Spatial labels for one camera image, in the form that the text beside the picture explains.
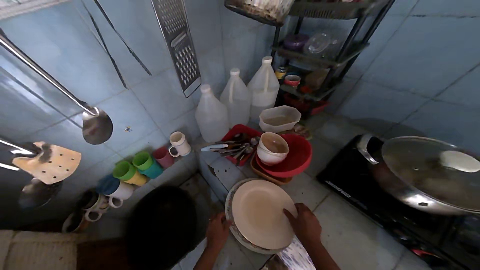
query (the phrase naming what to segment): pot lid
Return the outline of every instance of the pot lid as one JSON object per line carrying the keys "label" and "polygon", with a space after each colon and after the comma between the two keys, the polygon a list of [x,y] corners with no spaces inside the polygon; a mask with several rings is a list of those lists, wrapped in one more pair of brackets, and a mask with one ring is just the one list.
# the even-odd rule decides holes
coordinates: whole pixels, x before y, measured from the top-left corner
{"label": "pot lid", "polygon": [[480,161],[449,143],[415,136],[382,146],[388,168],[402,181],[444,203],[480,210]]}

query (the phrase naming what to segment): jug cap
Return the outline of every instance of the jug cap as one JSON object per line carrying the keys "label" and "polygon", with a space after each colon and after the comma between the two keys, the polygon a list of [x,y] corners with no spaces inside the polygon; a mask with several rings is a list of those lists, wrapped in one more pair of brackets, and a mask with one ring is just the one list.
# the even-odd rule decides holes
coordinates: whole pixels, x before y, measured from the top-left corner
{"label": "jug cap", "polygon": [[210,85],[201,85],[200,91],[202,92],[202,94],[205,94],[205,93],[210,93],[212,89],[210,88]]}
{"label": "jug cap", "polygon": [[271,64],[273,60],[273,57],[271,56],[265,56],[262,58],[262,64]]}
{"label": "jug cap", "polygon": [[233,75],[236,75],[236,76],[240,75],[240,69],[238,69],[238,68],[232,68],[232,69],[230,70],[230,75],[231,75],[231,76],[233,76]]}

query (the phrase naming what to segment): red dish rack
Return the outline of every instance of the red dish rack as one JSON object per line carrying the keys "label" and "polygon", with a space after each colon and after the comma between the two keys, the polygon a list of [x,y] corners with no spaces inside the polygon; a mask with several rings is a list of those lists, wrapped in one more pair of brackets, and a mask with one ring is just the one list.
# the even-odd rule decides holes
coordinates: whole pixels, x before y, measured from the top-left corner
{"label": "red dish rack", "polygon": [[[253,138],[253,137],[257,137],[257,136],[261,136],[262,133],[259,132],[259,131],[256,131],[252,128],[249,128],[245,125],[242,125],[242,124],[238,124],[238,125],[235,125],[233,126],[232,129],[230,129],[230,131],[222,138],[222,141],[229,141],[233,138],[233,136],[235,136],[236,134],[238,133],[245,133],[247,135],[247,137],[249,139]],[[257,146],[255,146],[253,148],[253,152],[246,155],[241,161],[240,163],[238,164],[238,166],[243,166],[245,165],[245,163],[247,162],[247,160],[255,153],[257,149]],[[227,158],[229,161],[231,161],[233,164],[237,164],[237,160],[234,159],[232,156],[228,156],[228,157],[225,157]]]}

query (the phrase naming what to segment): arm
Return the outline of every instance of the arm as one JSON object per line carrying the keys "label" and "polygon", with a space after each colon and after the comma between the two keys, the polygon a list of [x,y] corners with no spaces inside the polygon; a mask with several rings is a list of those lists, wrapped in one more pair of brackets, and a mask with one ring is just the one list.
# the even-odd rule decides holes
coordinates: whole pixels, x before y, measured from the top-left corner
{"label": "arm", "polygon": [[225,213],[220,213],[210,219],[207,227],[207,245],[204,252],[195,264],[193,270],[212,270],[218,254],[228,238],[228,229],[232,224],[225,218]]}
{"label": "arm", "polygon": [[330,257],[322,242],[320,233],[322,227],[317,217],[302,203],[296,203],[298,216],[295,218],[288,210],[283,212],[290,221],[295,235],[302,243],[317,270],[340,270],[335,261]]}

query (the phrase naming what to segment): purple container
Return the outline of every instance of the purple container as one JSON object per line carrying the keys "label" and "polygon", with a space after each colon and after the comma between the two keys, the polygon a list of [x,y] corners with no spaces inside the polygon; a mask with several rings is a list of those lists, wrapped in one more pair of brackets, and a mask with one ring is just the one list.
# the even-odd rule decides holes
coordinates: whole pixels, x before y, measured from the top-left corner
{"label": "purple container", "polygon": [[283,46],[289,50],[302,51],[308,39],[309,36],[305,34],[289,35],[283,41]]}

